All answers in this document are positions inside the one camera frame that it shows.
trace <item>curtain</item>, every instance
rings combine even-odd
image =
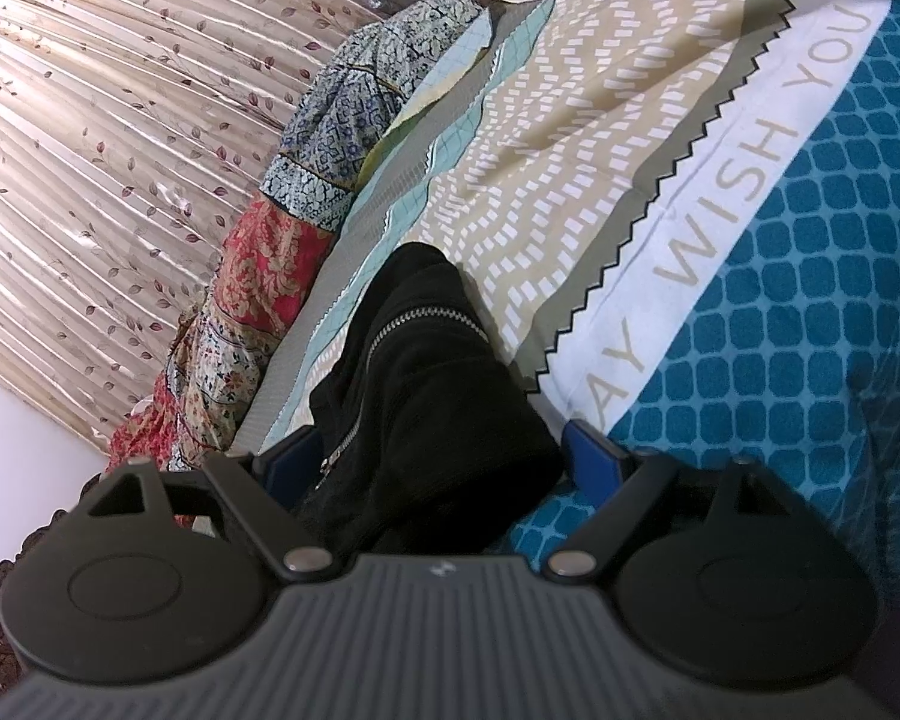
[[[95,445],[163,365],[350,0],[0,0],[0,381]]]

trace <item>white wall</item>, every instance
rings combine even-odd
[[[77,502],[106,460],[88,443],[0,386],[0,561]]]

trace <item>blue square pattern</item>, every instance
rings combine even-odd
[[[900,603],[900,0],[610,435],[761,459]],[[506,541],[539,567],[591,512],[564,483]]]

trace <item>gray stripe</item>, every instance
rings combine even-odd
[[[617,201],[594,240],[586,247],[562,285],[536,310],[530,331],[511,363],[511,372],[527,391],[538,391],[536,377],[547,370],[546,352],[559,335],[572,329],[573,313],[586,307],[587,294],[602,284],[602,273],[620,263],[620,250],[632,240],[634,223],[647,215],[659,196],[659,182],[675,175],[677,162],[690,156],[691,143],[706,136],[706,123],[720,116],[719,107],[732,100],[754,72],[754,60],[778,33],[789,28],[789,0],[746,0],[741,37],[720,76],[674,128],[660,147],[634,172],[629,191]]]
[[[456,86],[420,119],[413,134],[402,143],[382,170],[373,194],[349,222],[346,235],[334,246],[319,271],[314,288],[296,322],[281,341],[269,363],[247,417],[233,440],[237,449],[259,451],[266,434],[283,409],[298,376],[304,353],[317,324],[346,288],[351,277],[377,245],[384,233],[386,212],[394,201],[418,185],[427,172],[427,152],[437,136],[466,109],[490,80],[493,57],[507,37],[538,2],[506,5],[494,30],[493,42],[484,56]]]

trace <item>blue patterned fabric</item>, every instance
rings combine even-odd
[[[610,435],[759,457],[900,603],[900,0]],[[563,488],[509,544],[539,565],[586,513]]]
[[[473,0],[420,0],[357,30],[300,101],[260,191],[295,217],[337,232],[367,154],[481,12]]]

